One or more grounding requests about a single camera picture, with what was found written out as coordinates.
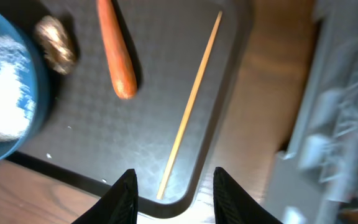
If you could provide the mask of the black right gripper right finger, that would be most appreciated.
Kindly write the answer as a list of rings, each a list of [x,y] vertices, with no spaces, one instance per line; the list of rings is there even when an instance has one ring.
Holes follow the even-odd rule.
[[[213,176],[216,224],[282,224],[260,206],[222,167]]]

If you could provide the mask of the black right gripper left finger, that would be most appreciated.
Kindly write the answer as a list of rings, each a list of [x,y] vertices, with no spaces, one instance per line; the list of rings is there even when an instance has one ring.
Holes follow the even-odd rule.
[[[137,176],[134,169],[128,169],[72,224],[136,224],[138,199]]]

